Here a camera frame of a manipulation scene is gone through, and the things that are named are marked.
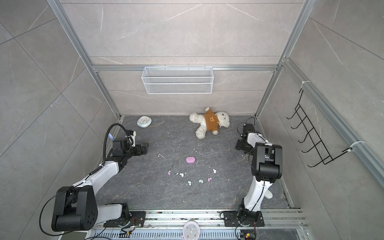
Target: black wire rack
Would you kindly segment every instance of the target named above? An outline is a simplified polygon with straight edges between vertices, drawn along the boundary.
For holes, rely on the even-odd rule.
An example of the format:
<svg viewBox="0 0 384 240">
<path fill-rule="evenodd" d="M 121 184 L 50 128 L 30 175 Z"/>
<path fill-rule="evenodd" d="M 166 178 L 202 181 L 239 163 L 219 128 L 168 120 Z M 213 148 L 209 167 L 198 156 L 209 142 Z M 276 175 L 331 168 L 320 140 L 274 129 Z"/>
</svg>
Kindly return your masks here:
<svg viewBox="0 0 384 240">
<path fill-rule="evenodd" d="M 349 148 L 343 150 L 342 153 L 341 153 L 339 156 L 337 156 L 337 157 L 332 157 L 332 156 L 331 156 L 331 154 L 329 153 L 329 151 L 328 151 L 327 147 L 325 146 L 323 140 L 321 139 L 320 135 L 318 134 L 318 132 L 316 131 L 315 127 L 313 126 L 311 120 L 309 119 L 308 115 L 305 113 L 304 109 L 303 109 L 303 108 L 301 107 L 301 105 L 300 105 L 300 100 L 301 100 L 301 97 L 302 97 L 302 95 L 303 95 L 303 89 L 300 89 L 299 93 L 301 93 L 301 95 L 300 95 L 300 98 L 299 98 L 299 102 L 297 103 L 297 105 L 296 105 L 296 107 L 295 107 L 295 113 L 294 113 L 290 118 L 287 118 L 287 119 L 292 119 L 295 115 L 297 115 L 297 116 L 300 118 L 301 122 L 299 123 L 299 125 L 297 125 L 297 127 L 291 127 L 291 128 L 292 128 L 292 129 L 296 129 L 296 128 L 298 128 L 301 124 L 303 124 L 305 130 L 307 131 L 307 134 L 305 135 L 304 140 L 303 140 L 303 141 L 299 141 L 299 140 L 298 140 L 299 143 L 303 143 L 303 142 L 307 139 L 308 136 L 310 137 L 310 139 L 311 139 L 311 141 L 312 141 L 313 147 L 311 147 L 308 151 L 305 151 L 305 152 L 302 151 L 302 152 L 303 152 L 303 153 L 306 153 L 306 152 L 311 151 L 313 148 L 315 148 L 316 151 L 317 151 L 317 153 L 319 154 L 319 157 L 320 157 L 321 161 L 318 162 L 317 164 L 313 165 L 313 166 L 309 166 L 309 165 L 308 165 L 308 167 L 316 167 L 316 166 L 319 165 L 320 163 L 323 163 L 324 165 L 326 165 L 326 164 L 328 164 L 328 163 L 334 161 L 334 160 L 337 159 L 338 157 L 340 157 L 340 156 L 342 156 L 342 155 L 348 153 L 348 152 L 349 152 L 348 150 L 351 150 L 351 149 L 352 149 L 351 147 L 349 147 Z M 304 118 L 302 118 L 302 117 L 299 115 L 299 113 L 297 112 L 299 109 L 301 109 L 301 110 L 303 111 L 303 113 L 304 113 L 304 115 L 305 115 Z M 307 128 L 307 126 L 305 126 L 305 124 L 304 124 L 304 120 L 305 120 L 305 119 L 308 119 L 309 123 L 311 124 L 311 128 Z M 312 138 L 311 135 L 310 135 L 310 132 L 311 132 L 311 131 L 315 131 L 315 133 L 316 133 L 317 136 L 319 137 L 320 141 L 318 141 L 317 143 L 315 143 L 315 142 L 313 141 L 313 138 Z M 324 148 L 325 148 L 325 150 L 327 151 L 327 154 L 328 154 L 327 156 L 325 156 L 325 158 L 323 158 L 323 157 L 321 156 L 321 154 L 320 154 L 320 152 L 319 152 L 319 149 L 318 149 L 318 146 L 321 146 L 321 144 L 324 146 Z"/>
</svg>

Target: alarm clock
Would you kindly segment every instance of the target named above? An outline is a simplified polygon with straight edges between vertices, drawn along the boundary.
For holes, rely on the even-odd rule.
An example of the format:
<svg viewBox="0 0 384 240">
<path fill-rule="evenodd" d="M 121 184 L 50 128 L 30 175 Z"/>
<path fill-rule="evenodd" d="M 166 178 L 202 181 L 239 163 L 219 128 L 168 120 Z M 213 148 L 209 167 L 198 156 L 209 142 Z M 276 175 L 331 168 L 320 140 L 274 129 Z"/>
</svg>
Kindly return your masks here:
<svg viewBox="0 0 384 240">
<path fill-rule="evenodd" d="M 197 240 L 200 237 L 200 227 L 195 221 L 188 221 L 183 227 L 185 240 Z"/>
<path fill-rule="evenodd" d="M 148 116 L 142 116 L 137 121 L 137 125 L 139 127 L 148 127 L 151 123 L 152 123 L 152 119 L 150 117 L 148 117 Z"/>
</svg>

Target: wall tile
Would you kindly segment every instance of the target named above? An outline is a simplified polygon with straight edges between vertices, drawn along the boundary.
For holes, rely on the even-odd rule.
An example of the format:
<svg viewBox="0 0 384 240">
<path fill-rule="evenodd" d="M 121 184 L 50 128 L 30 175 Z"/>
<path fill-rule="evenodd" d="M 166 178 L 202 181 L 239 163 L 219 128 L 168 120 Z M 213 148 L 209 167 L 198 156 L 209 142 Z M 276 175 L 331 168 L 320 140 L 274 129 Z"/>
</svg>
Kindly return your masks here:
<svg viewBox="0 0 384 240">
<path fill-rule="evenodd" d="M 384 159 L 384 60 L 308 20 L 291 59 Z"/>
<path fill-rule="evenodd" d="M 65 89 L 63 96 L 88 124 L 104 101 L 103 95 L 87 70 L 82 71 Z"/>
<path fill-rule="evenodd" d="M 18 238 L 87 127 L 60 95 L 0 157 L 0 239 Z"/>
<path fill-rule="evenodd" d="M 8 41 L 11 38 L 12 38 L 12 35 L 0 23 L 0 44 L 5 42 L 5 41 Z"/>
<path fill-rule="evenodd" d="M 311 18 L 384 58 L 384 1 L 319 0 Z"/>
<path fill-rule="evenodd" d="M 106 101 L 103 102 L 96 116 L 89 125 L 97 136 L 104 141 L 108 127 L 116 122 L 116 117 Z"/>
<path fill-rule="evenodd" d="M 320 164 L 314 168 L 307 167 L 307 165 L 312 166 L 319 162 L 319 155 L 315 149 L 308 153 L 300 151 L 306 151 L 313 145 L 309 138 L 304 143 L 298 142 L 304 139 L 306 131 L 303 125 L 297 129 L 291 129 L 291 126 L 296 127 L 300 123 L 297 116 L 291 120 L 286 119 L 286 117 L 292 116 L 295 111 L 294 108 L 300 97 L 299 89 L 300 84 L 297 80 L 284 71 L 272 91 L 270 100 L 295 147 L 299 150 L 306 171 L 310 175 L 341 238 L 352 240 L 380 239 L 384 234 L 384 230 L 380 227 L 380 222 L 384 220 L 384 210 L 372 208 L 372 206 L 384 204 L 384 192 L 353 153 L 347 153 L 327 165 Z M 300 104 L 324 140 L 332 157 L 336 157 L 348 147 L 306 93 L 303 94 Z M 307 129 L 310 128 L 309 122 L 305 122 L 305 125 Z M 323 157 L 327 156 L 325 148 L 319 147 L 319 152 Z M 294 191 L 298 191 L 302 195 L 308 194 L 307 191 L 295 189 L 293 185 L 292 187 Z"/>
<path fill-rule="evenodd" d="M 0 45 L 0 155 L 60 94 L 15 40 Z"/>
<path fill-rule="evenodd" d="M 0 2 L 0 22 L 14 37 L 55 18 L 46 0 Z"/>
<path fill-rule="evenodd" d="M 123 115 L 203 113 L 207 106 L 214 112 L 254 114 L 263 93 L 264 91 L 214 91 L 211 94 L 147 94 L 145 91 L 110 91 Z"/>
<path fill-rule="evenodd" d="M 90 56 L 279 56 L 301 3 L 63 7 Z"/>
<path fill-rule="evenodd" d="M 145 91 L 142 71 L 102 71 L 99 75 L 110 91 Z"/>
<path fill-rule="evenodd" d="M 85 68 L 57 19 L 16 40 L 61 92 Z"/>
<path fill-rule="evenodd" d="M 321 201 L 303 160 L 279 116 L 268 100 L 260 116 L 267 139 L 283 147 L 283 179 L 286 191 L 297 208 L 301 208 L 314 239 L 341 240 L 327 209 Z"/>
<path fill-rule="evenodd" d="M 303 3 L 303 0 L 60 0 L 61 3 Z"/>
<path fill-rule="evenodd" d="M 102 71 L 99 74 L 110 91 L 145 91 L 140 71 Z M 215 71 L 213 90 L 265 90 L 271 76 L 271 71 Z"/>
<path fill-rule="evenodd" d="M 50 186 L 49 190 L 45 194 L 43 200 L 37 207 L 33 214 L 29 224 L 25 228 L 20 240 L 29 239 L 51 239 L 49 236 L 43 234 L 39 228 L 39 215 L 45 202 L 54 196 L 57 190 L 64 186 L 71 186 L 75 182 L 81 180 L 91 172 L 97 165 L 103 144 L 101 140 L 89 127 L 84 133 L 84 136 L 79 141 L 72 152 L 69 159 L 65 162 L 63 168 L 55 178 L 54 182 Z M 42 227 L 44 231 L 51 234 L 58 234 L 51 229 L 52 211 L 55 200 L 52 199 L 44 208 L 43 215 L 41 217 Z"/>
<path fill-rule="evenodd" d="M 272 77 L 271 71 L 216 71 L 214 91 L 265 90 Z"/>
<path fill-rule="evenodd" d="M 231 57 L 91 57 L 93 64 L 277 64 L 280 56 Z"/>
</svg>

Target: wire mesh basket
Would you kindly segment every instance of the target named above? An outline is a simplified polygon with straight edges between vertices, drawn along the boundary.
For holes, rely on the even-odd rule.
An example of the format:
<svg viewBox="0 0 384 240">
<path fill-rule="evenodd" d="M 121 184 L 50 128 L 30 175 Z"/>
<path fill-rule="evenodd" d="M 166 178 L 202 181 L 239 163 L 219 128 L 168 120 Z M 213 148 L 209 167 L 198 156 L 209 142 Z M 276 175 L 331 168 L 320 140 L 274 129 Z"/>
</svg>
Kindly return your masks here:
<svg viewBox="0 0 384 240">
<path fill-rule="evenodd" d="M 146 67 L 141 76 L 148 94 L 212 93 L 211 67 Z"/>
</svg>

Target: pink soap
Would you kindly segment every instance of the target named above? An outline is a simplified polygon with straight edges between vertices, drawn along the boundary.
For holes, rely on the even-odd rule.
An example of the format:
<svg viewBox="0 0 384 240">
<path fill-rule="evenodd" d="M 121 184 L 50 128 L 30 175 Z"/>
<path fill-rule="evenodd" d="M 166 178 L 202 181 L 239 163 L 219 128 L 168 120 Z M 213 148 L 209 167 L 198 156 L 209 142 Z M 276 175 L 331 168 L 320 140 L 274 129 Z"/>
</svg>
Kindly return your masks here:
<svg viewBox="0 0 384 240">
<path fill-rule="evenodd" d="M 194 163 L 195 162 L 195 157 L 187 157 L 186 161 L 189 164 Z"/>
</svg>

